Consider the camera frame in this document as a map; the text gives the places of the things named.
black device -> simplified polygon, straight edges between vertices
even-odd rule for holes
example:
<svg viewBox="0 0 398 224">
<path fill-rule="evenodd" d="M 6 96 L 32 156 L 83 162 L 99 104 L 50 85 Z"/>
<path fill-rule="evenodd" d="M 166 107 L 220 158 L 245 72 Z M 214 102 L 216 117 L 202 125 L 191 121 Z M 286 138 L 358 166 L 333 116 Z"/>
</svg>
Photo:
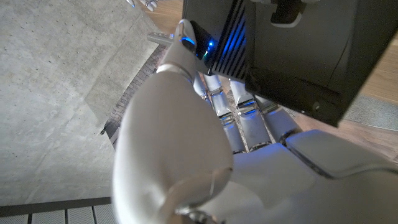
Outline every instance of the black device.
<svg viewBox="0 0 398 224">
<path fill-rule="evenodd" d="M 337 126 L 398 28 L 396 0 L 184 0 L 197 67 Z"/>
</svg>

silver metal part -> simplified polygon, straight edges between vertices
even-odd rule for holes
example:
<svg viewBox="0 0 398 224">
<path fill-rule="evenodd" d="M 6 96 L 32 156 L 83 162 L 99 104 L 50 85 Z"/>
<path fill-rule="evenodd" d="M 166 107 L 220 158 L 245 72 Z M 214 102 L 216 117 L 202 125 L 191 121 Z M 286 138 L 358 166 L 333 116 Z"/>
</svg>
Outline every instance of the silver metal part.
<svg viewBox="0 0 398 224">
<path fill-rule="evenodd" d="M 156 44 L 170 47 L 174 41 L 173 36 L 174 35 L 167 35 L 167 34 L 163 34 L 163 33 L 151 32 L 148 34 L 148 40 L 155 42 Z"/>
<path fill-rule="evenodd" d="M 197 210 L 186 215 L 188 215 L 188 217 L 190 217 L 196 224 L 217 224 L 215 217 L 202 211 Z"/>
<path fill-rule="evenodd" d="M 178 35 L 178 39 L 181 40 L 182 36 L 183 36 L 183 31 L 184 31 L 184 23 L 180 22 L 178 24 L 178 33 L 176 33 Z"/>
<path fill-rule="evenodd" d="M 262 142 L 262 143 L 256 144 L 256 145 L 252 146 L 252 147 L 249 149 L 249 152 L 254 152 L 254 151 L 256 151 L 256 150 L 258 150 L 258 149 L 261 149 L 262 147 L 268 146 L 268 145 L 270 145 L 270 144 L 272 144 L 271 141 Z"/>
<path fill-rule="evenodd" d="M 231 124 L 232 122 L 235 121 L 234 116 L 233 116 L 233 114 L 231 112 L 229 112 L 227 114 L 224 114 L 224 115 L 221 115 L 219 118 L 220 118 L 221 124 L 223 126 Z"/>
<path fill-rule="evenodd" d="M 283 145 L 286 145 L 285 140 L 289 136 L 302 132 L 300 126 L 283 108 L 263 113 L 263 117 L 275 141 Z"/>
<path fill-rule="evenodd" d="M 206 87 L 205 84 L 203 84 L 199 73 L 197 73 L 195 75 L 195 80 L 193 81 L 193 89 L 195 90 L 195 92 L 203 99 L 205 100 L 209 105 L 211 105 L 210 99 L 207 96 L 207 91 L 206 91 Z"/>
<path fill-rule="evenodd" d="M 246 115 L 249 113 L 253 113 L 255 110 L 257 110 L 256 102 L 254 101 L 254 99 L 242 102 L 238 104 L 237 107 L 239 115 Z"/>
<path fill-rule="evenodd" d="M 231 112 L 229 109 L 228 99 L 223 92 L 212 95 L 211 101 L 213 102 L 214 111 L 218 117 Z"/>
<path fill-rule="evenodd" d="M 221 88 L 221 82 L 220 79 L 218 79 L 218 75 L 204 75 L 203 78 L 205 78 L 207 88 L 210 92 Z"/>
<path fill-rule="evenodd" d="M 271 100 L 264 99 L 260 96 L 255 96 L 258 107 L 260 108 L 261 113 L 266 114 L 270 113 L 279 108 L 277 103 L 272 102 Z"/>
<path fill-rule="evenodd" d="M 241 133 L 239 132 L 239 128 L 236 125 L 236 121 L 233 121 L 232 123 L 224 126 L 224 132 L 226 134 L 226 137 L 228 138 L 229 144 L 231 145 L 231 150 L 233 154 L 246 152 L 246 148 L 244 147 Z"/>
<path fill-rule="evenodd" d="M 230 84 L 249 151 L 270 144 L 271 139 L 252 94 L 245 90 L 243 83 L 230 80 Z"/>
<path fill-rule="evenodd" d="M 218 95 L 218 94 L 220 94 L 220 93 L 222 93 L 223 92 L 223 87 L 219 87 L 219 88 L 217 88 L 217 89 L 215 89 L 215 90 L 213 90 L 213 91 L 210 91 L 210 95 L 211 96 L 213 96 L 213 95 Z"/>
</svg>

concrete floor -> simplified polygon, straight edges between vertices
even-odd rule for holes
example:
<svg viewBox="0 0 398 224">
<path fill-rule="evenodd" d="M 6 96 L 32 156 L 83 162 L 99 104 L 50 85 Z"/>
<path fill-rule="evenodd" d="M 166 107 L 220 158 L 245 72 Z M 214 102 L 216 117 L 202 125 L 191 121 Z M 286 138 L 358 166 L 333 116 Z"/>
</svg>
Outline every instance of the concrete floor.
<svg viewBox="0 0 398 224">
<path fill-rule="evenodd" d="M 0 3 L 0 205 L 110 196 L 100 135 L 157 45 L 126 1 Z"/>
</svg>

wooden floor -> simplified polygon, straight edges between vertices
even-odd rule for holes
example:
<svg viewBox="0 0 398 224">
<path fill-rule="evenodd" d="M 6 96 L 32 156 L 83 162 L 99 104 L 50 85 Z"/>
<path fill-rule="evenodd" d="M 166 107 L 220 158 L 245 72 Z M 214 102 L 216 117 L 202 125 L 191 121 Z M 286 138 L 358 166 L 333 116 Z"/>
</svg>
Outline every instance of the wooden floor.
<svg viewBox="0 0 398 224">
<path fill-rule="evenodd" d="M 145 10 L 162 32 L 174 33 L 175 26 L 182 16 L 182 5 L 182 0 L 159 1 L 155 12 Z M 398 35 L 384 52 L 361 93 L 398 105 Z M 397 131 L 374 128 L 348 120 L 343 120 L 339 128 L 334 128 L 302 114 L 297 114 L 295 119 L 305 131 L 320 129 L 398 162 Z"/>
<path fill-rule="evenodd" d="M 348 120 L 342 120 L 339 127 L 335 128 L 300 113 L 295 114 L 295 120 L 303 131 L 319 129 L 334 134 L 398 163 L 398 131 Z"/>
<path fill-rule="evenodd" d="M 398 105 L 398 35 L 391 41 L 361 93 Z"/>
</svg>

white robotic arm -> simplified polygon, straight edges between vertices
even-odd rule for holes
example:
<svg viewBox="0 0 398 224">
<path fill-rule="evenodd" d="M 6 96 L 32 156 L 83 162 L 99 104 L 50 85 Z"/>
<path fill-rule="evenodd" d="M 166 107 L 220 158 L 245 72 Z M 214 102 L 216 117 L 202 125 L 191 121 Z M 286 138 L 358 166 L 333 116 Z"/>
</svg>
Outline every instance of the white robotic arm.
<svg viewBox="0 0 398 224">
<path fill-rule="evenodd" d="M 156 74 L 134 95 L 116 148 L 113 203 L 120 223 L 173 223 L 224 188 L 233 168 L 217 115 L 194 91 L 195 36 L 180 21 Z"/>
</svg>

